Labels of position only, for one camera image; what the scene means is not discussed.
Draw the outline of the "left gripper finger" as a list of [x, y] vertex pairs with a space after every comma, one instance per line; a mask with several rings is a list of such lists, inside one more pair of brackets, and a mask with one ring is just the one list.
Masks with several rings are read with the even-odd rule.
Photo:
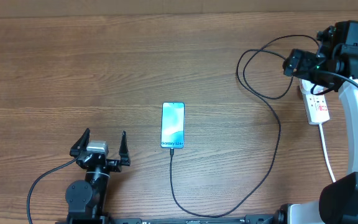
[[90, 129], [86, 128], [82, 136], [70, 149], [71, 157], [78, 157], [82, 151], [84, 151], [90, 140]]
[[122, 132], [121, 145], [119, 148], [119, 156], [120, 156], [120, 165], [122, 166], [130, 166], [131, 159], [129, 155], [129, 150], [127, 147], [127, 137], [126, 132]]

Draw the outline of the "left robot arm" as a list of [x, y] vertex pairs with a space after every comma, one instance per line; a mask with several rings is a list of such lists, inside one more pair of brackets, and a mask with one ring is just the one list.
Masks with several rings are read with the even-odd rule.
[[68, 204], [67, 223], [113, 223], [108, 212], [104, 211], [110, 173], [121, 172], [131, 164], [127, 148], [126, 132], [122, 132], [119, 159], [108, 158], [108, 144], [105, 141], [91, 141], [90, 130], [70, 149], [70, 156], [86, 171], [83, 180], [72, 182], [66, 189]]

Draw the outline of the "white power strip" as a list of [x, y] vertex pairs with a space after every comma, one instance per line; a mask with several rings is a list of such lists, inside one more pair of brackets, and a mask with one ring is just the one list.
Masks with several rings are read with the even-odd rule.
[[302, 94], [302, 97], [305, 105], [306, 117], [309, 124], [318, 125], [330, 120], [329, 111], [324, 95]]

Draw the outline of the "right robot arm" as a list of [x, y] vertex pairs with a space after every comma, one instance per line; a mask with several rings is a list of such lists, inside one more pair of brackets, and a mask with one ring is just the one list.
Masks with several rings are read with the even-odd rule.
[[319, 200], [282, 205], [271, 223], [358, 223], [358, 21], [335, 23], [317, 34], [317, 53], [293, 49], [283, 73], [338, 93], [349, 146], [347, 175], [321, 192]]

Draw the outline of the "blue Galaxy smartphone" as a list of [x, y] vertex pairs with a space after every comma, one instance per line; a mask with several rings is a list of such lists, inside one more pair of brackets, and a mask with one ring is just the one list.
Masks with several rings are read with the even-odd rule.
[[185, 104], [162, 104], [161, 148], [181, 149], [185, 144]]

